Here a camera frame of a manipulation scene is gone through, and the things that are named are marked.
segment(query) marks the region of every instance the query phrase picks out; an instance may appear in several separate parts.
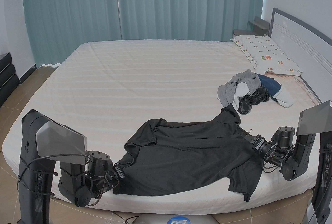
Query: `black garment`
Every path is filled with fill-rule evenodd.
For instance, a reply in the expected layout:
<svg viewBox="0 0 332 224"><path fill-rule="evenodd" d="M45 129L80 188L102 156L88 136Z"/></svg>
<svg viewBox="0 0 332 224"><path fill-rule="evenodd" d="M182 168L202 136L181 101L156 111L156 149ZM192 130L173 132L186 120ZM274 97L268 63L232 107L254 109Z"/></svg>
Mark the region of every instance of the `black garment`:
<svg viewBox="0 0 332 224"><path fill-rule="evenodd" d="M114 194L159 196L230 178L228 190L249 201L262 173L262 160L243 137L240 116L230 104L212 121L169 123L149 120L124 145L119 161L126 178Z"/></svg>
<svg viewBox="0 0 332 224"><path fill-rule="evenodd" d="M265 86L261 85L251 96L245 95L240 99L239 109L240 114L245 115L251 111L252 105L258 105L261 102L266 102L270 99L270 94Z"/></svg>

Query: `gray garment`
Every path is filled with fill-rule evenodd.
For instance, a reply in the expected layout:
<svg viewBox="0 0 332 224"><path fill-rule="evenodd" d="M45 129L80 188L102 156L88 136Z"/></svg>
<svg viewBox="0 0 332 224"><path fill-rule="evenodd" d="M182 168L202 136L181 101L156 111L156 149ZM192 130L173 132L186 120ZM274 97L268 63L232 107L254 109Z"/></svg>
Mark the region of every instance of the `gray garment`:
<svg viewBox="0 0 332 224"><path fill-rule="evenodd" d="M218 98L223 107L227 107L233 103L236 87L241 82L247 84L250 95L252 95L262 85L258 75L251 72L249 69L245 72L236 74L225 85L218 87Z"/></svg>

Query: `blue sticker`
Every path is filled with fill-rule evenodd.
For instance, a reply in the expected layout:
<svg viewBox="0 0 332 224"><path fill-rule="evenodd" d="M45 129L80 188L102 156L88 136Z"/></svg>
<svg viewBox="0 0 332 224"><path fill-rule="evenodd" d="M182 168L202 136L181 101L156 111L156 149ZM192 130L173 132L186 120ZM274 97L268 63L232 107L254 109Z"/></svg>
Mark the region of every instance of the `blue sticker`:
<svg viewBox="0 0 332 224"><path fill-rule="evenodd" d="M191 224L191 222L188 218L177 216L172 217L167 224Z"/></svg>

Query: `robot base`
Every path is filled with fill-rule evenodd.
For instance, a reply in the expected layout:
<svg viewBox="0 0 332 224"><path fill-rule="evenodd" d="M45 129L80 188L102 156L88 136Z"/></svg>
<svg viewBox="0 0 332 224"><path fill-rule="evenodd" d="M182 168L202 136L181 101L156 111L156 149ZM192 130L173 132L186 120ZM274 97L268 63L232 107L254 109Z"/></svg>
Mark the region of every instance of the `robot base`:
<svg viewBox="0 0 332 224"><path fill-rule="evenodd" d="M211 215L143 214L132 224L219 224Z"/></svg>

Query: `white headboard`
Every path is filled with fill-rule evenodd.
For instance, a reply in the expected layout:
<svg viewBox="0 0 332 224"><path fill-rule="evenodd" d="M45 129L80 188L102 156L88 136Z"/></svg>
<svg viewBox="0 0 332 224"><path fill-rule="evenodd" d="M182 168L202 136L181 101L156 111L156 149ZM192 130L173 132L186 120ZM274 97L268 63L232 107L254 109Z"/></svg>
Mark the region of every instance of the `white headboard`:
<svg viewBox="0 0 332 224"><path fill-rule="evenodd" d="M332 100L332 39L273 8L269 36L303 70L301 78L321 101Z"/></svg>

